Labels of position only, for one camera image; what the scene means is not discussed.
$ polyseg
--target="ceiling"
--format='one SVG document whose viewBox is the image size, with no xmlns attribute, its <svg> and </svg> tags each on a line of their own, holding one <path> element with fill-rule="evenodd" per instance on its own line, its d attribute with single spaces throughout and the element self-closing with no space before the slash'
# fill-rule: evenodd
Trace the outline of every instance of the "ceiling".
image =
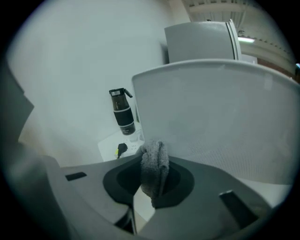
<svg viewBox="0 0 300 240">
<path fill-rule="evenodd" d="M 271 16 L 249 0 L 183 0 L 193 22 L 233 20 L 239 37 L 254 38 L 276 52 L 293 56 L 290 47 Z"/>
</svg>

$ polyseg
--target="gray cloth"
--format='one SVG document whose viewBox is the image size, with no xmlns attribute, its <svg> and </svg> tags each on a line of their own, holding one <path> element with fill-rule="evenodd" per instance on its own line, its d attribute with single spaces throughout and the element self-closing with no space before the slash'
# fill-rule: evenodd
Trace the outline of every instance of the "gray cloth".
<svg viewBox="0 0 300 240">
<path fill-rule="evenodd" d="M 162 141 L 150 141 L 141 146 L 137 152 L 142 155 L 141 189 L 152 200 L 163 193 L 169 173 L 169 156 Z"/>
</svg>

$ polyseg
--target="ceiling light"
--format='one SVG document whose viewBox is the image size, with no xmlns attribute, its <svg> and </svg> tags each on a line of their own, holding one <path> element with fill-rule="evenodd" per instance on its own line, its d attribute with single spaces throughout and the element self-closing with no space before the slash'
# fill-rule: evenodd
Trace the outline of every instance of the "ceiling light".
<svg viewBox="0 0 300 240">
<path fill-rule="evenodd" d="M 239 41 L 246 42 L 246 43 L 252 43 L 252 42 L 254 42 L 254 39 L 247 38 L 247 37 L 238 37 L 238 39 L 239 39 Z"/>
</svg>

